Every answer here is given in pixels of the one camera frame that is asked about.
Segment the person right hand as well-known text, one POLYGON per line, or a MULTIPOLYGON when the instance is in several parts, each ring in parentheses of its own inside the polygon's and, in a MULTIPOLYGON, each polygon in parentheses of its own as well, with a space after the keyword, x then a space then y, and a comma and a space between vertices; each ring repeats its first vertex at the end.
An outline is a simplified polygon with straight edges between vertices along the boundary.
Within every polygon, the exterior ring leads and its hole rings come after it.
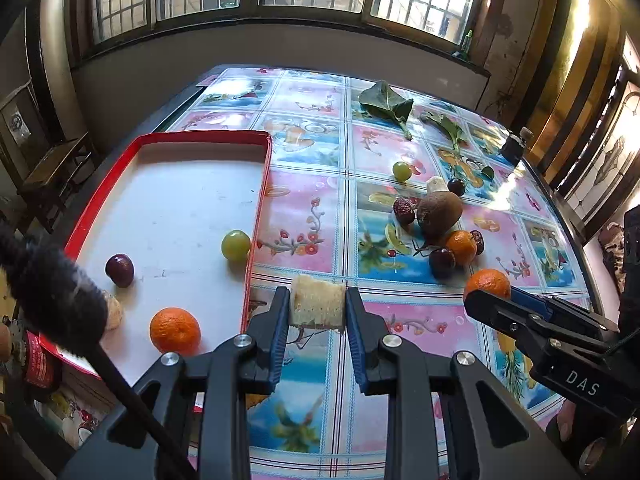
POLYGON ((605 462, 620 445, 622 426, 587 404, 564 400, 546 434, 578 474, 602 478, 605 462))

